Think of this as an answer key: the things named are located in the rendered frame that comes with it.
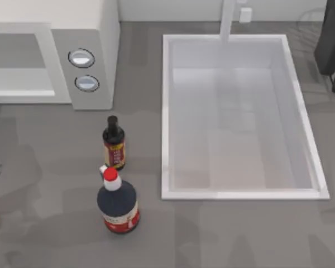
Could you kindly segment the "slim dark sauce bottle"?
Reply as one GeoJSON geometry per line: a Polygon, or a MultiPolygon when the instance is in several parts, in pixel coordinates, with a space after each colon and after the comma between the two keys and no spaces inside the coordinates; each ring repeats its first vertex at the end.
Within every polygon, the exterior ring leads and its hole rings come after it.
{"type": "Polygon", "coordinates": [[[116,170],[124,168],[126,163],[126,135],[119,126],[117,116],[107,118],[107,127],[102,133],[104,144],[104,161],[109,167],[116,170]]]}

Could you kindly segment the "white sink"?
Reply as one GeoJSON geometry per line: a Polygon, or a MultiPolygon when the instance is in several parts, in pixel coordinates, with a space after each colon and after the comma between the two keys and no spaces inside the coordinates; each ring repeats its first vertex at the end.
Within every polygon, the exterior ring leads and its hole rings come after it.
{"type": "Polygon", "coordinates": [[[164,35],[164,200],[328,200],[288,39],[164,35]]]}

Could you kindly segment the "red capped dark bottle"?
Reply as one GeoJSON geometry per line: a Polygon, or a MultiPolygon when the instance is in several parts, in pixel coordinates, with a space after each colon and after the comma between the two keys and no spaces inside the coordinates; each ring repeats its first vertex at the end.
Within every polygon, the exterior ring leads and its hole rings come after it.
{"type": "Polygon", "coordinates": [[[107,228],[116,234],[133,231],[140,221],[137,192],[118,171],[107,165],[99,168],[103,186],[98,190],[97,205],[107,228]]]}

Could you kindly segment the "small silver microwave knob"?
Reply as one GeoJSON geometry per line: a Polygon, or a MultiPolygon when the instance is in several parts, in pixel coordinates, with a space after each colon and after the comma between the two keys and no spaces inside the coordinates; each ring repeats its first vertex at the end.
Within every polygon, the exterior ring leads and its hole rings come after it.
{"type": "Polygon", "coordinates": [[[83,75],[75,78],[75,86],[83,92],[93,92],[99,88],[99,81],[91,75],[83,75]]]}

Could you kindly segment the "large silver microwave knob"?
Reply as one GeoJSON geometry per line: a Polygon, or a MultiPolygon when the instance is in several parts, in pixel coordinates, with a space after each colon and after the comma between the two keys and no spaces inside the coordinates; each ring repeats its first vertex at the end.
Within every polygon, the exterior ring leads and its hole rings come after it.
{"type": "Polygon", "coordinates": [[[89,50],[82,48],[70,51],[68,60],[77,68],[89,68],[95,63],[94,55],[89,50]]]}

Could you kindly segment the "tall white tap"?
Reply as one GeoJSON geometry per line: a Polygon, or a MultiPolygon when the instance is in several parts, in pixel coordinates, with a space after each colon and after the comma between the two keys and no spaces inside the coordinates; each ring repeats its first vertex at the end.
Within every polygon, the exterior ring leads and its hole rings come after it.
{"type": "Polygon", "coordinates": [[[219,37],[222,43],[227,43],[231,31],[233,15],[237,0],[223,0],[221,9],[221,24],[219,37]]]}

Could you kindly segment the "pale microwave oven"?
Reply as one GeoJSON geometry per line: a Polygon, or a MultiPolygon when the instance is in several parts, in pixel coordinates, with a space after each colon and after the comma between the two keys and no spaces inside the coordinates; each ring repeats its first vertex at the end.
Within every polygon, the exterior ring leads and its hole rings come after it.
{"type": "Polygon", "coordinates": [[[0,104],[113,106],[120,24],[117,0],[0,0],[0,104]],[[95,63],[77,68],[68,53],[89,50],[95,63]],[[75,78],[99,88],[83,92],[75,78]]]}

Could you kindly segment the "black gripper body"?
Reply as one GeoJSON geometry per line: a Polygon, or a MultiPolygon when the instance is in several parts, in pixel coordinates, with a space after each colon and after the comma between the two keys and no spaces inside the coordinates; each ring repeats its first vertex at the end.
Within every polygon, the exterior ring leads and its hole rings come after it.
{"type": "Polygon", "coordinates": [[[329,77],[335,94],[335,0],[327,0],[314,57],[320,74],[329,77]]]}

